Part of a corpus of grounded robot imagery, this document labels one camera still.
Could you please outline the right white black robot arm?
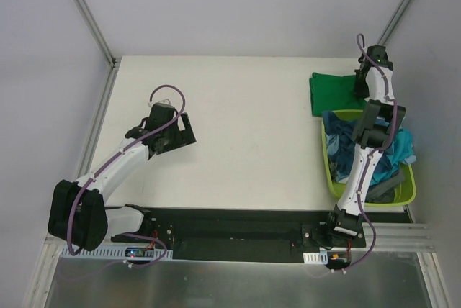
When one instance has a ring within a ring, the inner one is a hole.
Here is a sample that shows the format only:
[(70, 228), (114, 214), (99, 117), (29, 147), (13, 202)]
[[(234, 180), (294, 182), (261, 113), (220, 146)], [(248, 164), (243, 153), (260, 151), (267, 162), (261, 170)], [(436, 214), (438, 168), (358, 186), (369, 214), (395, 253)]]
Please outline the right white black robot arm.
[(398, 106), (392, 87), (393, 64), (382, 45), (366, 47), (363, 35), (357, 36), (361, 51), (354, 91), (368, 102), (356, 121), (352, 140), (354, 160), (341, 198), (327, 219), (326, 242), (341, 246), (363, 233), (364, 203), (377, 164), (392, 145), (406, 113)]

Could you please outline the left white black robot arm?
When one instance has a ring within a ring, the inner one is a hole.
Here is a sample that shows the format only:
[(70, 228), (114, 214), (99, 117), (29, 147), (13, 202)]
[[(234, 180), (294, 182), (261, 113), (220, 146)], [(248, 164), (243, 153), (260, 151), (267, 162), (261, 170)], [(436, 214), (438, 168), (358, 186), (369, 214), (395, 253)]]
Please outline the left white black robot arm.
[(151, 212), (134, 204), (106, 208), (124, 180), (152, 157), (195, 143), (189, 115), (172, 105), (155, 103), (148, 117), (128, 130), (118, 149), (96, 169), (54, 188), (48, 232), (71, 242), (71, 249), (95, 250), (103, 240), (129, 234), (138, 243), (153, 232)]

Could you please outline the green t-shirt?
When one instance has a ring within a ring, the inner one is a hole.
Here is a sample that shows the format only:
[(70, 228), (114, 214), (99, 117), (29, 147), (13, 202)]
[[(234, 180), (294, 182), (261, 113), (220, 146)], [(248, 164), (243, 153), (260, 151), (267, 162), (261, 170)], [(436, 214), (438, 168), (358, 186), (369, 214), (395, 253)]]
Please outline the green t-shirt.
[(314, 117), (325, 111), (363, 110), (366, 101), (354, 94), (355, 76), (312, 73), (309, 78), (310, 104)]

